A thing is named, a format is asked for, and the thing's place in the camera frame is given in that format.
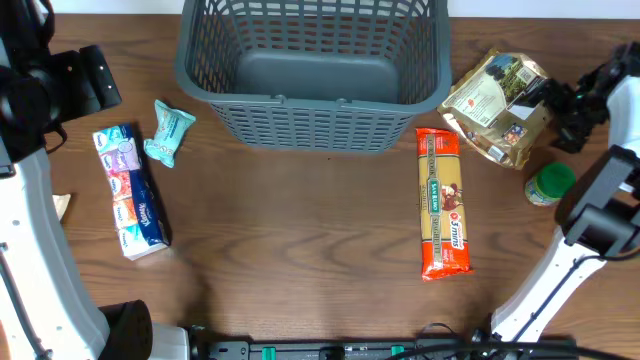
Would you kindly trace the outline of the gold foil food pouch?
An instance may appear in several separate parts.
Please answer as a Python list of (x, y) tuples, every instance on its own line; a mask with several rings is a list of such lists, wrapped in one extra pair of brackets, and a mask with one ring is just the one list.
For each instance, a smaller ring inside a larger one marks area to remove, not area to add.
[(529, 56), (493, 48), (451, 87), (437, 111), (478, 153), (520, 170), (550, 120), (544, 102), (533, 98), (547, 79)]

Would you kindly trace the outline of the orange spaghetti packet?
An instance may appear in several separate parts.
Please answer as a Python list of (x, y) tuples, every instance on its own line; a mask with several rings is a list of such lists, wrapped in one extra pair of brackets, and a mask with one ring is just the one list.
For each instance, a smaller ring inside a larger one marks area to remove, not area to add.
[(416, 130), (416, 141), (422, 279), (470, 273), (458, 136), (421, 127)]

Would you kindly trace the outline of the grey plastic slotted basket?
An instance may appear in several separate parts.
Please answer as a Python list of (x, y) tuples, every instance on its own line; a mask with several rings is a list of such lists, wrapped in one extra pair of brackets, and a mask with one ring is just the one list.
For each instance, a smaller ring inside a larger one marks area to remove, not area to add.
[(447, 97), (447, 0), (186, 0), (177, 82), (255, 147), (381, 153)]

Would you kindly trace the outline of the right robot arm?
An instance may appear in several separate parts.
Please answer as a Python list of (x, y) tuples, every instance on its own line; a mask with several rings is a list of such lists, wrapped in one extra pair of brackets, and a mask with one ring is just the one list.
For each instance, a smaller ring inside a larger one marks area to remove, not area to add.
[(571, 294), (609, 262), (639, 253), (639, 208), (615, 195), (639, 196), (639, 45), (616, 48), (576, 88), (554, 79), (529, 91), (555, 116), (554, 147), (575, 154), (592, 130), (608, 124), (607, 151), (569, 189), (555, 213), (553, 241), (525, 283), (491, 317), (488, 339), (536, 343)]

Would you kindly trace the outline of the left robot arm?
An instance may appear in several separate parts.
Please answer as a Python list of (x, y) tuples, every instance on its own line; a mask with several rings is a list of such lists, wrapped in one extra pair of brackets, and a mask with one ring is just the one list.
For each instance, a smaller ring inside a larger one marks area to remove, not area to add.
[(140, 300), (99, 307), (57, 214), (45, 137), (117, 106), (97, 46), (54, 54), (47, 1), (1, 5), (1, 324), (14, 359), (186, 359), (186, 330)]

